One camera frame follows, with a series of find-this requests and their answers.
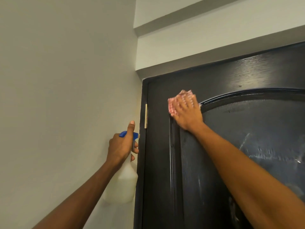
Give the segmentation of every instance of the black door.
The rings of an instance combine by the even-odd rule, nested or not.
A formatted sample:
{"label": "black door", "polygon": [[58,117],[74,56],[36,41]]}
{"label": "black door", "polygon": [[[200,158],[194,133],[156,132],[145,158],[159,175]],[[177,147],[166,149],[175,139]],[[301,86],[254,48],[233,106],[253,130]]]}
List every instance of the black door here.
{"label": "black door", "polygon": [[[234,228],[230,193],[167,99],[192,90],[205,123],[300,198],[305,192],[305,44],[143,81],[135,228]],[[144,129],[144,105],[148,126]]]}

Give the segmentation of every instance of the white plastic bottle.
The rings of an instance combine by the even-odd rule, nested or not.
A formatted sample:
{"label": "white plastic bottle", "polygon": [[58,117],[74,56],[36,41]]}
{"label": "white plastic bottle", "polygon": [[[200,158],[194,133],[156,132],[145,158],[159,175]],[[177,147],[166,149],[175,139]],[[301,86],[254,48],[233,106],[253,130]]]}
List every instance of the white plastic bottle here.
{"label": "white plastic bottle", "polygon": [[112,177],[104,192],[108,203],[128,203],[132,201],[138,175],[131,166],[131,153],[118,172]]}

